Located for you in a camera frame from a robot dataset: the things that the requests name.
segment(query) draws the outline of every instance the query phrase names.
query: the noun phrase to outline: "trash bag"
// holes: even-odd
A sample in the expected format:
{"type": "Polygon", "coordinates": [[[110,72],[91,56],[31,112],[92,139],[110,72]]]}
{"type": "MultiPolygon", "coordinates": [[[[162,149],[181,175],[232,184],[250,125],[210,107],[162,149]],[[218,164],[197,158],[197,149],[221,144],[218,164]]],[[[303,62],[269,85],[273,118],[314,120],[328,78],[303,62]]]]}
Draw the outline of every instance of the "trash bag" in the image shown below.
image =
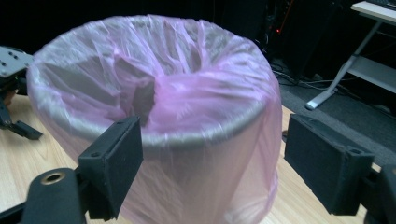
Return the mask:
{"type": "Polygon", "coordinates": [[[133,223],[258,223],[276,195],[278,83],[250,40],[207,21],[113,17],[58,36],[27,73],[34,111],[78,155],[141,118],[133,223]]]}

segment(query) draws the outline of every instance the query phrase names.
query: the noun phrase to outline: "wooden table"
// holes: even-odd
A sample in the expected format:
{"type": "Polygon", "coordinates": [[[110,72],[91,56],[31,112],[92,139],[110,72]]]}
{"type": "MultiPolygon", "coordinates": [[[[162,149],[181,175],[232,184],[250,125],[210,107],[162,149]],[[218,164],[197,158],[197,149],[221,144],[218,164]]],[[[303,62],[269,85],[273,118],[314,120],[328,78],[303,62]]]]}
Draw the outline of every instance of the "wooden table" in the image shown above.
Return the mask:
{"type": "MultiPolygon", "coordinates": [[[[27,97],[16,96],[9,112],[14,122],[20,119],[44,135],[38,141],[31,141],[10,131],[0,130],[0,211],[22,203],[30,182],[37,175],[54,168],[77,166],[36,118],[27,97]]],[[[288,127],[290,113],[290,110],[283,107],[283,130],[288,127]]],[[[304,181],[283,159],[284,148],[282,143],[277,165],[279,188],[276,200],[262,223],[362,223],[365,214],[363,207],[355,217],[329,215],[304,181]]],[[[89,223],[103,221],[89,220],[89,223]]],[[[120,217],[107,223],[130,222],[120,217]]]]}

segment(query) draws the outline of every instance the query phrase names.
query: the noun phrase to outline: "trash can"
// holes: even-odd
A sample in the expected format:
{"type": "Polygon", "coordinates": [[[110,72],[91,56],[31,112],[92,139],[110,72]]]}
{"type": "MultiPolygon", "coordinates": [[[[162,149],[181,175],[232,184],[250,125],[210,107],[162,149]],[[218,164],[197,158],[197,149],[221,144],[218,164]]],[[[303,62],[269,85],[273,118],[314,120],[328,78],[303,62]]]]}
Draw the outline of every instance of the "trash can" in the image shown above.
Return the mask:
{"type": "Polygon", "coordinates": [[[27,73],[34,111],[78,155],[141,118],[133,223],[258,223],[276,195],[278,83],[250,40],[207,21],[113,17],[58,36],[27,73]]]}

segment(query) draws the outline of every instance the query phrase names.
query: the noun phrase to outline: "pink plastic bag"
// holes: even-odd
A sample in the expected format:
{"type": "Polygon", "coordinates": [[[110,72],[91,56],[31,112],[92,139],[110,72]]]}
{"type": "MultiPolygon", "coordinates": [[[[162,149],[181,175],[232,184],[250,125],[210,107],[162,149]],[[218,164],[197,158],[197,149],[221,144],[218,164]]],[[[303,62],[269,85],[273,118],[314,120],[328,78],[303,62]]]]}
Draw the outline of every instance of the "pink plastic bag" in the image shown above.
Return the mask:
{"type": "Polygon", "coordinates": [[[144,161],[122,214],[133,223],[258,223],[276,195],[278,83],[251,41],[206,21],[94,21],[30,65],[34,111],[78,155],[141,117],[144,161]]]}

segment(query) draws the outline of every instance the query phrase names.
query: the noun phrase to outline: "bin liner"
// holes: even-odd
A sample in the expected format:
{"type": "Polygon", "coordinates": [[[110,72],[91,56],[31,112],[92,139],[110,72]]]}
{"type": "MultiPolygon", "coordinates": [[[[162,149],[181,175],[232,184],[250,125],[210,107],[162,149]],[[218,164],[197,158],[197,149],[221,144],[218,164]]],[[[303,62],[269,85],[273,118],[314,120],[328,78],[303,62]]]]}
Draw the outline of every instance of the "bin liner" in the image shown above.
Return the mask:
{"type": "Polygon", "coordinates": [[[112,17],[34,55],[32,107],[78,155],[141,118],[144,161],[121,214],[133,223],[258,223],[276,195],[278,83],[250,40],[207,21],[112,17]]]}

